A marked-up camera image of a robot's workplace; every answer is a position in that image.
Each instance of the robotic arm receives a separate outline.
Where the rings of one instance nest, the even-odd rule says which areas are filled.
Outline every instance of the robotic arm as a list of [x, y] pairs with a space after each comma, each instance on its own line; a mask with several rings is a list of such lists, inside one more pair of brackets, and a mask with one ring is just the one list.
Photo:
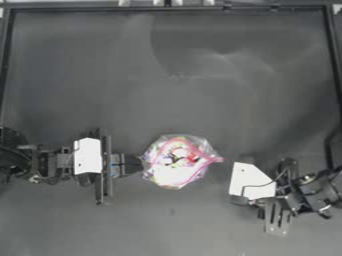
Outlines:
[[110, 136], [100, 129], [73, 145], [52, 150], [29, 145], [18, 132], [1, 127], [0, 184], [6, 184], [12, 176], [48, 185], [73, 178], [82, 187], [94, 185], [96, 204], [101, 204], [104, 196], [112, 196], [113, 179], [143, 171], [140, 159], [113, 154], [110, 146]]

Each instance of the transparent plastic bag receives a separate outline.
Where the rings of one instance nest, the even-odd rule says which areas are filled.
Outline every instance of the transparent plastic bag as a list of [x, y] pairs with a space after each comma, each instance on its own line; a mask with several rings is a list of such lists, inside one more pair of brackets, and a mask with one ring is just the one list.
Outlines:
[[141, 159], [143, 178], [168, 189], [180, 189], [204, 176], [211, 163], [223, 162], [208, 141], [191, 135], [161, 136]]

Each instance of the cable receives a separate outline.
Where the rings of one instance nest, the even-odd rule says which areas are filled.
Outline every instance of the cable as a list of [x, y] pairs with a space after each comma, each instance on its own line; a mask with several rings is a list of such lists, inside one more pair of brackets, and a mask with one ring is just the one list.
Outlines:
[[281, 176], [285, 174], [285, 172], [289, 172], [288, 168], [284, 168], [283, 171], [280, 172], [280, 174], [276, 176], [276, 178], [272, 181], [269, 181], [265, 184], [263, 184], [263, 185], [245, 185], [245, 186], [243, 186], [241, 187], [241, 195], [240, 196], [244, 196], [245, 188], [260, 188], [260, 187], [268, 186], [269, 184], [272, 184], [273, 182], [276, 182], [281, 178]]

